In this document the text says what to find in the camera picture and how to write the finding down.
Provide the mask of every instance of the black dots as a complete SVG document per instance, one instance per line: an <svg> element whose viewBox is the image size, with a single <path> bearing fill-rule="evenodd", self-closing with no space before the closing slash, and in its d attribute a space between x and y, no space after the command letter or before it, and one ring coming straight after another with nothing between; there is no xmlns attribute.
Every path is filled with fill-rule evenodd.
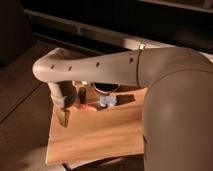
<svg viewBox="0 0 213 171"><path fill-rule="evenodd" d="M98 68L100 66L100 62L96 63L96 68Z"/></svg>
<svg viewBox="0 0 213 171"><path fill-rule="evenodd" d="M133 62L133 58L130 58L129 59L129 63L131 64Z"/></svg>
<svg viewBox="0 0 213 171"><path fill-rule="evenodd" d="M72 66L69 66L68 71L71 71L71 70L72 70Z"/></svg>
<svg viewBox="0 0 213 171"><path fill-rule="evenodd" d="M52 64L50 68L53 69L54 67L55 67L55 65Z"/></svg>

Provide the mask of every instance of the floor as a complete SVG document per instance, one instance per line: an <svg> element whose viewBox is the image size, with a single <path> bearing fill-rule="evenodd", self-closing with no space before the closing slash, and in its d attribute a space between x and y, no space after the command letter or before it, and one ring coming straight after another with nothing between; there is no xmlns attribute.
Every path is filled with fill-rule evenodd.
<svg viewBox="0 0 213 171"><path fill-rule="evenodd" d="M11 65L0 69L0 170L64 171L45 164L52 102L45 83L32 75L32 64L55 46L38 42ZM76 171L143 170L142 156L106 159Z"/></svg>

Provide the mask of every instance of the small object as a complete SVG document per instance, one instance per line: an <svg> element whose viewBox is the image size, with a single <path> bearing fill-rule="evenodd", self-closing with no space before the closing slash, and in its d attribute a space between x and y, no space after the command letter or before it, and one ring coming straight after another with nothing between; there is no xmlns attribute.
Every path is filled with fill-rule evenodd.
<svg viewBox="0 0 213 171"><path fill-rule="evenodd" d="M117 104L116 96L100 96L101 107L112 107L116 106L116 104Z"/></svg>
<svg viewBox="0 0 213 171"><path fill-rule="evenodd" d="M80 87L79 88L78 97L80 99L80 104L86 103L86 93L87 93L86 87Z"/></svg>

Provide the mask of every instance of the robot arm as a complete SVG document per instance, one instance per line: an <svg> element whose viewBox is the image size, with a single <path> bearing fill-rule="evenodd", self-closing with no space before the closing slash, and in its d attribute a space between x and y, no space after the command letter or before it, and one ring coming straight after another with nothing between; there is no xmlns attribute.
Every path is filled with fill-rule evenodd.
<svg viewBox="0 0 213 171"><path fill-rule="evenodd" d="M187 48L135 50L68 60L55 49L33 66L61 107L71 105L70 80L146 87L145 171L212 171L213 66Z"/></svg>

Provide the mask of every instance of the wooden table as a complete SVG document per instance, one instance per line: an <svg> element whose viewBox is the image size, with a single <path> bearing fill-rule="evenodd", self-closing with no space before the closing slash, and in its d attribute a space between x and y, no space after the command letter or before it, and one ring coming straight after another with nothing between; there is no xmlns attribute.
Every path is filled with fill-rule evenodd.
<svg viewBox="0 0 213 171"><path fill-rule="evenodd" d="M94 88L87 88L87 102L98 111L70 107L68 127L59 123L57 107L49 133L46 163L69 163L71 168L110 157L143 154L142 106L146 89L122 86L116 93L118 105L99 108Z"/></svg>

